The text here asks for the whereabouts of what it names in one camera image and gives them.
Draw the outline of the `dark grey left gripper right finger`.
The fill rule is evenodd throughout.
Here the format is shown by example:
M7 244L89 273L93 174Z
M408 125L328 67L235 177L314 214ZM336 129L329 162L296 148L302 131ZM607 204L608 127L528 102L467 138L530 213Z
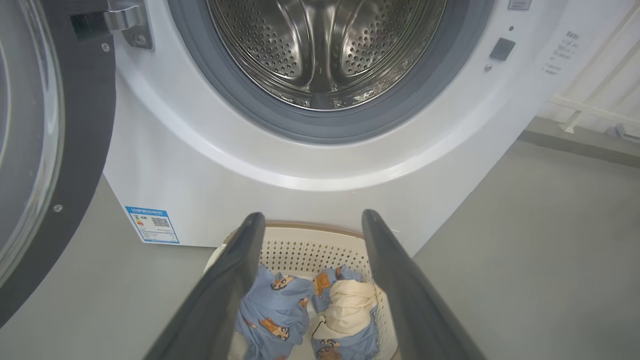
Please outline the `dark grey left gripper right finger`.
M402 359L486 360L382 216L366 209L361 225L372 277L386 293Z

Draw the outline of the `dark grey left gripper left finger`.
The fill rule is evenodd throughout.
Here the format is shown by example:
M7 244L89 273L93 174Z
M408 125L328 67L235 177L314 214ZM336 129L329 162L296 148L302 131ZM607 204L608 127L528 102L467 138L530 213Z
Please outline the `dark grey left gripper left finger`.
M145 360L227 360L242 297L258 273L265 230L262 213L247 215L155 340Z

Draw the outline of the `blue cartoon print garment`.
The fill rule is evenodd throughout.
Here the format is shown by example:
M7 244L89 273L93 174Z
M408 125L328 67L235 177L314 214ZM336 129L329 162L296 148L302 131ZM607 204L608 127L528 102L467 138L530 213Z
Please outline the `blue cartoon print garment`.
M309 328L307 305L313 294L310 280L273 273L261 264L235 321L247 345L243 360L287 360Z

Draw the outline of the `blue and cream cartoon garment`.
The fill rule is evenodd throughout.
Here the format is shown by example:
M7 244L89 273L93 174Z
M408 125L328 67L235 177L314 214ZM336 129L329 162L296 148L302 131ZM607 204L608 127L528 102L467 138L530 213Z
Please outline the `blue and cream cartoon garment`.
M379 352L373 283L345 264L313 280L311 303L320 319L311 334L316 360L373 360Z

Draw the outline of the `washing machine door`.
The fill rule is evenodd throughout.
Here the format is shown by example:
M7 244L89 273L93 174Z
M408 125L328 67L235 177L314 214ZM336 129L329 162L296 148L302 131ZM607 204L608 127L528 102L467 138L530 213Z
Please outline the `washing machine door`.
M0 0L0 329L92 202L115 120L110 0Z

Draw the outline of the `white front-load washing machine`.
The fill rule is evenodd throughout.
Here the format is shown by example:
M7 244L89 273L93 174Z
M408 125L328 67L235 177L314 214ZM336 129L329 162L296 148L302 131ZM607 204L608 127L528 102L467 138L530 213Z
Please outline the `white front-load washing machine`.
M114 31L103 174L132 225L125 207L164 210L181 246L217 247L254 212L359 231L372 209L413 255L631 2L495 0L477 47L426 109L381 136L323 145L277 136L233 109L196 65L167 0L147 0L153 51Z

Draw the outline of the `stainless steel washing machine drum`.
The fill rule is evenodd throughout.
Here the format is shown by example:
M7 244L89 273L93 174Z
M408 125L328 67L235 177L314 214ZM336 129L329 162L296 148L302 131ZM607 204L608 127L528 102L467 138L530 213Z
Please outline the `stainless steel washing machine drum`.
M447 0L206 0L243 73L300 109L337 111L381 96L427 50Z

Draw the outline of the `chrome door hinge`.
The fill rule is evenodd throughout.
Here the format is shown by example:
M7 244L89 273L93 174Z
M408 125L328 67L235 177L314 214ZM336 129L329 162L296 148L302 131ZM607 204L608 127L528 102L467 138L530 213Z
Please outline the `chrome door hinge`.
M153 32L147 12L147 0L107 0L103 12L107 28L121 32L130 47L154 50Z

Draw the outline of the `blue energy label sticker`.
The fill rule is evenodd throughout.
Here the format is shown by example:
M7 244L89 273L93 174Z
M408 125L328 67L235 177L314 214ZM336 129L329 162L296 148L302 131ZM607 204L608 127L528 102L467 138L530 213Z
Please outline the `blue energy label sticker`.
M179 244L166 210L134 206L126 206L125 210L144 243Z

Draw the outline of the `cream perforated laundry basket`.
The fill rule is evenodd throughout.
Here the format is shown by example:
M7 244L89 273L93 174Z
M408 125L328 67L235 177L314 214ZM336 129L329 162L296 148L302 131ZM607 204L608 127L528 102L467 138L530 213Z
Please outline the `cream perforated laundry basket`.
M302 225L269 225L262 243L260 265L265 265L274 274L280 272L311 282L325 269L341 265L361 274L362 281L374 285L378 301L374 321L379 351L373 360L394 360L398 342L390 305L386 293L373 279L365 241L361 235ZM320 321L320 315L314 309L312 299L313 296L307 305L310 325L302 344L293 348L287 360L316 360L312 334ZM246 350L246 341L234 326L226 360L243 360Z

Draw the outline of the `white metal railing frame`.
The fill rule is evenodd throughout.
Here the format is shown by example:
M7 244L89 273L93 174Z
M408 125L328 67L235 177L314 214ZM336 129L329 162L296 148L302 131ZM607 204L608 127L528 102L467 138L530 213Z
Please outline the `white metal railing frame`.
M640 138L640 0L615 17L538 116L568 133L619 128Z

